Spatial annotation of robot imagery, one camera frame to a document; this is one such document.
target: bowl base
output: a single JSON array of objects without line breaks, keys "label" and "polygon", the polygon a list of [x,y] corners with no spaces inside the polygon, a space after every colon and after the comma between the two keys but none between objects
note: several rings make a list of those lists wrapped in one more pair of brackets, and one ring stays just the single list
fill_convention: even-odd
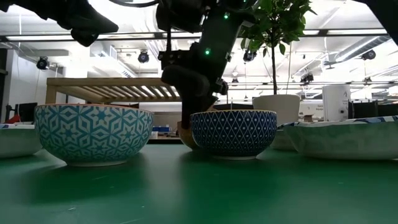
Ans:
[{"label": "bowl base", "polygon": [[241,161],[241,160],[251,160],[255,159],[257,156],[212,156],[215,159],[224,159],[224,160],[236,160],[236,161]]},{"label": "bowl base", "polygon": [[116,166],[127,161],[112,161],[112,162],[67,162],[68,166],[73,167],[101,167],[101,166]]}]

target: potted plant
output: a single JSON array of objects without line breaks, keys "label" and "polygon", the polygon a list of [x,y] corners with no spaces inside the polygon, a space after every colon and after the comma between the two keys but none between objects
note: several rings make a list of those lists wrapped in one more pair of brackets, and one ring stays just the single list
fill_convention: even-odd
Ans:
[{"label": "potted plant", "polygon": [[277,95],[275,48],[279,46],[280,52],[284,55],[285,44],[290,45],[293,41],[299,41],[299,37],[304,35],[306,23],[304,14],[308,11],[316,14],[311,9],[310,3],[310,0],[259,0],[252,8],[257,23],[252,27],[243,27],[241,30],[242,49],[257,52],[265,45],[262,52],[265,56],[267,49],[271,48],[274,96],[255,98],[253,106],[254,109],[277,112],[278,124],[298,120],[300,97]]}]

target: bowl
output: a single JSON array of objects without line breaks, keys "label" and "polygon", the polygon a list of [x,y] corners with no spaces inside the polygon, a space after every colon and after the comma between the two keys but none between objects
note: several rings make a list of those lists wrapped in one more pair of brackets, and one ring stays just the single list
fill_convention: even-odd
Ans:
[{"label": "bowl", "polygon": [[283,129],[277,130],[275,139],[270,145],[270,147],[281,151],[297,152],[292,142],[290,141],[288,135],[285,134],[285,131]]},{"label": "bowl", "polygon": [[33,125],[0,124],[0,158],[30,156],[41,148]]},{"label": "bowl", "polygon": [[154,115],[110,105],[42,105],[35,120],[43,147],[68,165],[111,166],[145,146]]},{"label": "bowl", "polygon": [[189,129],[183,129],[181,127],[181,121],[177,122],[178,134],[180,136],[181,142],[188,146],[192,150],[197,150],[198,145],[195,140],[193,140],[191,127]]},{"label": "bowl", "polygon": [[397,159],[398,116],[283,126],[296,150],[322,159]]},{"label": "bowl", "polygon": [[254,159],[275,138],[273,111],[227,110],[191,115],[192,135],[199,148],[220,159]]}]

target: wooden shelf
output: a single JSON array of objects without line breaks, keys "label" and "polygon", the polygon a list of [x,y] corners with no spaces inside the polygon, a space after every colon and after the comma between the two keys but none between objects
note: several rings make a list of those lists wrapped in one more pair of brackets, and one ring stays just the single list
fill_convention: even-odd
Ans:
[{"label": "wooden shelf", "polygon": [[180,101],[160,78],[48,78],[45,103],[56,103],[57,93],[92,103]]}]

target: white plant pot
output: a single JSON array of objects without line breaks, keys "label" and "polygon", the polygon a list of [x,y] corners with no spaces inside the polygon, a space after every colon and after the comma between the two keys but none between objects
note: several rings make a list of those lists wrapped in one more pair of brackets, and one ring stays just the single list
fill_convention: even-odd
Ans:
[{"label": "white plant pot", "polygon": [[297,95],[260,96],[253,99],[253,107],[255,110],[275,111],[279,126],[299,119],[300,97]]}]

